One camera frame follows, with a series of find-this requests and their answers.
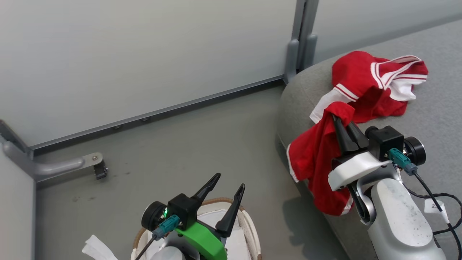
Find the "white wall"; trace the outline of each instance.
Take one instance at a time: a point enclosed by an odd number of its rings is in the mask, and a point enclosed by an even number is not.
[[[35,184],[7,158],[0,137],[0,259],[31,260]]]
[[[460,0],[319,0],[315,62],[456,19]]]
[[[27,145],[280,76],[296,0],[3,0],[0,118]]]

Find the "black cable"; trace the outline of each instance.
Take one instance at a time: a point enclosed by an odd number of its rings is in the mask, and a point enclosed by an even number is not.
[[[156,239],[156,236],[152,236],[151,240],[145,245],[145,247],[143,248],[143,250],[140,252],[140,254],[136,257],[135,260],[140,260],[140,258],[142,257],[142,255],[146,252],[146,250],[148,249],[148,247],[152,244],[152,242],[154,242],[154,240]]]
[[[409,189],[408,187],[406,187],[406,185],[404,185],[404,187],[407,189],[407,191],[412,194],[413,196],[415,197],[418,197],[418,198],[431,198],[429,195],[420,195],[420,194],[417,194],[415,193],[414,191],[412,191],[411,189]],[[458,197],[452,195],[452,194],[449,194],[449,193],[435,193],[433,194],[435,197],[449,197],[449,198],[453,198],[455,201],[457,201],[457,203],[459,204],[460,206],[460,209],[461,209],[461,217],[459,218],[459,220],[457,221],[457,223],[454,225],[454,228],[458,228],[461,224],[462,224],[462,202],[459,200]],[[443,229],[443,230],[438,230],[438,231],[435,231],[433,232],[433,235],[439,235],[439,234],[442,234],[442,233],[446,233],[446,232],[450,232],[451,230],[450,229]]]
[[[443,209],[442,209],[441,206],[439,205],[438,201],[436,201],[436,198],[435,198],[435,196],[433,195],[433,193],[430,191],[430,188],[428,188],[427,184],[426,184],[426,183],[422,180],[422,178],[417,174],[417,170],[413,170],[412,173],[413,173],[414,176],[417,178],[417,180],[420,182],[420,184],[422,184],[422,186],[425,188],[425,190],[427,191],[428,195],[430,195],[430,197],[431,197],[432,200],[433,200],[433,203],[436,205],[436,207],[438,208],[439,212],[442,212]],[[454,227],[451,225],[451,223],[447,223],[447,224],[448,224],[448,228],[451,230],[452,235],[454,236],[454,239],[456,240],[457,251],[458,251],[457,259],[458,259],[458,260],[462,260],[462,255],[461,255],[462,246],[461,246],[461,242],[460,242],[460,240],[459,240],[459,237],[457,236],[456,231],[454,230]]]

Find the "metal bar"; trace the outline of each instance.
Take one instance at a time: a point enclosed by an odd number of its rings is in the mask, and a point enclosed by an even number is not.
[[[101,153],[93,153],[67,161],[36,163],[12,142],[4,142],[2,148],[5,155],[10,158],[10,160],[12,160],[19,168],[37,182],[48,180],[78,169],[90,167],[103,161],[103,155]]]
[[[287,45],[286,67],[284,70],[284,82],[288,84],[297,74],[297,62],[299,56],[299,38],[302,29],[303,15],[306,0],[297,0],[293,19],[292,37]]]
[[[297,69],[299,70],[303,70],[313,63],[317,40],[317,36],[313,35],[313,26],[318,4],[319,0],[308,0],[306,3],[298,49]]]
[[[141,119],[144,119],[144,118],[159,115],[159,114],[169,112],[169,111],[172,111],[172,110],[176,110],[176,109],[179,109],[179,108],[184,108],[184,107],[187,107],[187,106],[190,106],[190,105],[195,105],[195,104],[198,104],[198,103],[201,103],[201,102],[204,102],[204,101],[208,101],[208,100],[216,99],[216,98],[219,98],[219,97],[223,97],[223,96],[233,94],[233,93],[236,93],[236,92],[239,92],[239,91],[242,91],[242,90],[246,90],[246,89],[249,89],[249,88],[253,88],[253,87],[265,84],[265,83],[270,83],[270,82],[273,82],[273,81],[276,81],[276,80],[280,80],[282,78],[283,78],[283,75],[279,75],[279,76],[276,76],[276,77],[273,77],[273,78],[270,78],[270,79],[267,79],[267,80],[262,80],[262,81],[259,81],[259,82],[251,83],[251,84],[248,84],[248,85],[245,85],[245,86],[242,86],[242,87],[237,87],[237,88],[234,88],[234,89],[230,89],[230,90],[223,91],[223,92],[213,94],[213,95],[210,95],[210,96],[206,96],[206,97],[203,97],[203,98],[200,98],[200,99],[195,99],[195,100],[185,102],[185,103],[182,103],[182,104],[169,106],[169,107],[164,108],[164,109],[160,109],[160,110],[156,110],[156,111],[149,112],[149,113],[146,113],[146,114],[142,114],[142,115],[139,115],[139,116],[127,118],[127,119],[120,120],[120,121],[117,121],[117,122],[113,122],[113,123],[110,123],[110,124],[105,124],[105,125],[98,126],[98,127],[95,127],[95,128],[89,129],[89,130],[85,130],[85,131],[82,131],[82,132],[78,132],[78,133],[75,133],[75,134],[71,134],[71,135],[68,135],[68,136],[57,138],[57,139],[54,139],[54,140],[51,140],[51,141],[48,141],[48,142],[43,142],[43,143],[40,143],[40,144],[32,145],[29,148],[31,150],[41,149],[41,148],[44,148],[46,146],[54,145],[54,144],[64,142],[64,141],[68,141],[68,140],[71,140],[71,139],[74,139],[74,138],[77,138],[77,137],[86,136],[86,135],[89,135],[89,134],[92,134],[92,133],[95,133],[95,132],[98,132],[98,131],[102,131],[102,130],[105,130],[105,129],[110,129],[110,128],[113,128],[113,127],[116,127],[116,126],[119,126],[119,125],[123,125],[123,124],[126,124],[126,123],[133,122],[133,121],[141,120]]]

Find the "metal frame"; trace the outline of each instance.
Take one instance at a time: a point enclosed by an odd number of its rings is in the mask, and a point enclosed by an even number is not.
[[[94,166],[97,179],[101,179],[107,175],[108,168],[103,162],[103,155],[101,153],[92,153],[79,158],[54,163],[34,162],[32,159],[33,152],[2,120],[0,120],[0,141],[0,146],[5,155],[37,183],[91,166]]]
[[[12,131],[2,120],[0,120],[0,136],[3,136],[6,141],[11,143],[5,143],[4,151],[5,154],[10,157],[15,163],[17,163],[24,171],[32,176],[37,181],[49,179],[50,176],[59,176],[65,172],[74,171],[84,167],[94,166],[98,163],[89,160],[96,156],[102,158],[100,153],[94,153],[86,155],[80,158],[75,158],[65,162],[56,164],[38,164],[32,159],[34,156],[34,150],[42,150],[43,148],[52,147],[59,143],[66,142],[73,139],[79,139],[80,137],[85,138],[86,136],[98,134],[103,130],[110,130],[111,128],[116,129],[124,124],[135,122],[138,120],[146,121],[152,116],[164,114],[170,111],[178,110],[181,108],[189,107],[199,103],[203,103],[212,99],[217,99],[223,96],[227,96],[233,93],[237,93],[246,89],[254,88],[256,86],[270,83],[276,80],[283,79],[287,84],[298,71],[303,70],[313,63],[313,56],[316,47],[317,36],[312,34],[313,24],[316,16],[317,6],[319,0],[297,0],[294,25],[292,29],[292,37],[287,46],[287,57],[286,67],[284,75],[276,76],[267,80],[262,80],[252,84],[248,84],[242,87],[237,87],[228,91],[217,93],[214,95],[206,96],[200,99],[195,99],[186,103],[178,104],[175,106],[167,107],[161,110],[153,111],[150,113],[142,114],[136,117],[127,118],[121,121],[113,122],[110,124],[102,125],[93,129],[85,130],[72,135],[64,136],[58,139],[54,139],[48,142],[43,142],[37,145],[28,147],[22,140]]]
[[[298,71],[313,65],[317,35],[313,34],[319,0],[297,0],[292,39],[287,46],[284,82],[288,84]]]

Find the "gray couch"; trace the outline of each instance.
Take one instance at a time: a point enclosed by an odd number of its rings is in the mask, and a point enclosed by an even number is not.
[[[428,81],[416,86],[417,99],[409,102],[401,117],[372,120],[360,125],[364,131],[375,125],[391,125],[405,136],[414,136],[425,145],[427,161],[419,167],[421,177],[434,192],[447,192],[462,198],[462,20],[430,28],[361,50],[373,56],[395,58],[415,55],[425,61]],[[318,63],[299,73],[282,94],[278,118],[278,136],[287,147],[313,122],[309,115],[331,85],[332,64],[339,57]],[[403,176],[404,183],[419,194],[425,190],[414,177]],[[414,198],[423,211],[423,200]],[[453,224],[461,217],[457,202],[441,199]],[[374,259],[375,252],[367,227],[356,211],[340,217],[326,216],[338,239],[352,260]],[[447,228],[435,215],[426,215],[434,231]],[[462,227],[457,229],[462,239]],[[457,257],[451,233],[437,235],[447,258]]]

